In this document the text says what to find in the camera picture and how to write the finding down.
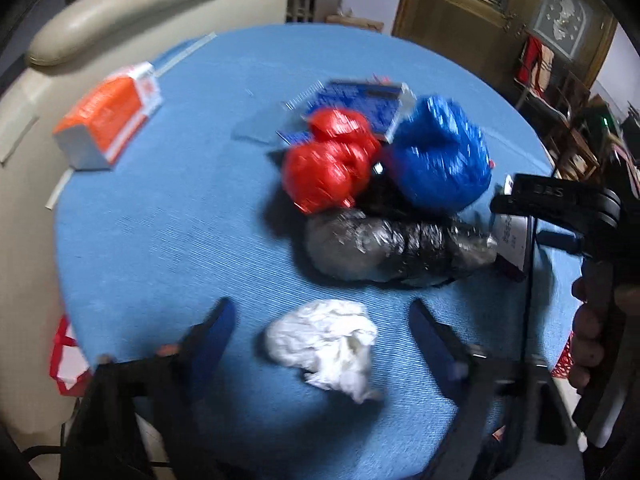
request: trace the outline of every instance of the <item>table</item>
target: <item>table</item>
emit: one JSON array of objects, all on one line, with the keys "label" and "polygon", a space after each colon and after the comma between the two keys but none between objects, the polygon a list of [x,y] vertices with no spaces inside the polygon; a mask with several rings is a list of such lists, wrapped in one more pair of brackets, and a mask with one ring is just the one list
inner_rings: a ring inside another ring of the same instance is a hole
[{"label": "table", "polygon": [[[114,171],[76,173],[56,211],[63,299],[90,362],[148,356],[178,341],[217,298],[239,323],[197,417],[222,459],[274,478],[390,480],[429,461],[454,414],[408,330],[411,298],[468,343],[517,358],[526,283],[487,269],[440,289],[332,282],[304,259],[303,218],[280,189],[271,113],[317,80],[406,82],[458,101],[486,131],[496,163],[490,190],[463,218],[489,221],[494,185],[508,173],[549,174],[531,127],[469,72],[420,46],[336,25],[278,25],[214,38],[160,79],[165,102]],[[537,250],[531,351],[552,366],[577,303],[579,261]],[[380,338],[372,382],[383,402],[303,383],[264,357],[262,331],[319,298],[365,303]]]}]

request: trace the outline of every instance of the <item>crumpled paper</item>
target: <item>crumpled paper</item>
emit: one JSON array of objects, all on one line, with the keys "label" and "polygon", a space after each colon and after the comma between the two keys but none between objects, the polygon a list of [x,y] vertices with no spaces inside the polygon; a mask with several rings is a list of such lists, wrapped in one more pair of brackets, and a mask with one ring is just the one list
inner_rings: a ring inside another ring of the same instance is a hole
[{"label": "crumpled paper", "polygon": [[362,303],[316,300],[271,323],[265,344],[274,361],[308,370],[308,384],[344,392],[361,404],[382,397],[369,387],[370,347],[377,336]]}]

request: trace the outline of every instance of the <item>orange and white carton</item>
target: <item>orange and white carton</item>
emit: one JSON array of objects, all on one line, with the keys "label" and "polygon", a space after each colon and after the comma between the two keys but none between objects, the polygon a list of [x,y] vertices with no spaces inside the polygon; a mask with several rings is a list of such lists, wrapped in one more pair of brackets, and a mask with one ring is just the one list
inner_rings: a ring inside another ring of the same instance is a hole
[{"label": "orange and white carton", "polygon": [[53,134],[76,170],[108,170],[162,103],[151,63],[127,66],[85,95]]}]

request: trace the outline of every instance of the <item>sofa armrest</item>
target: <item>sofa armrest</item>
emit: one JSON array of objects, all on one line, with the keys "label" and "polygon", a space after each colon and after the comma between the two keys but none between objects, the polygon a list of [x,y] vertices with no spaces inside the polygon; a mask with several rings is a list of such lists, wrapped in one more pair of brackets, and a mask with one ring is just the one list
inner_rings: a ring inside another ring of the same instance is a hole
[{"label": "sofa armrest", "polygon": [[39,66],[61,64],[129,23],[188,1],[78,0],[36,34],[27,60]]}]

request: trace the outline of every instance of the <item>wooden door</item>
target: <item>wooden door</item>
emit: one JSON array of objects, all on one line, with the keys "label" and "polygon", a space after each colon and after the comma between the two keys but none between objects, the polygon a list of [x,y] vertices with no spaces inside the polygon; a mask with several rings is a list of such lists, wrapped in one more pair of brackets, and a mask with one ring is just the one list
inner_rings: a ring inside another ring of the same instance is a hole
[{"label": "wooden door", "polygon": [[[453,60],[502,94],[513,92],[517,60],[527,34],[535,34],[590,85],[604,61],[615,20],[600,0],[572,0],[570,20],[560,17],[562,4],[569,5],[567,0],[401,0],[393,34]],[[579,14],[588,23],[578,22]],[[556,22],[577,27],[580,37],[563,29],[566,39],[555,40]]]}]

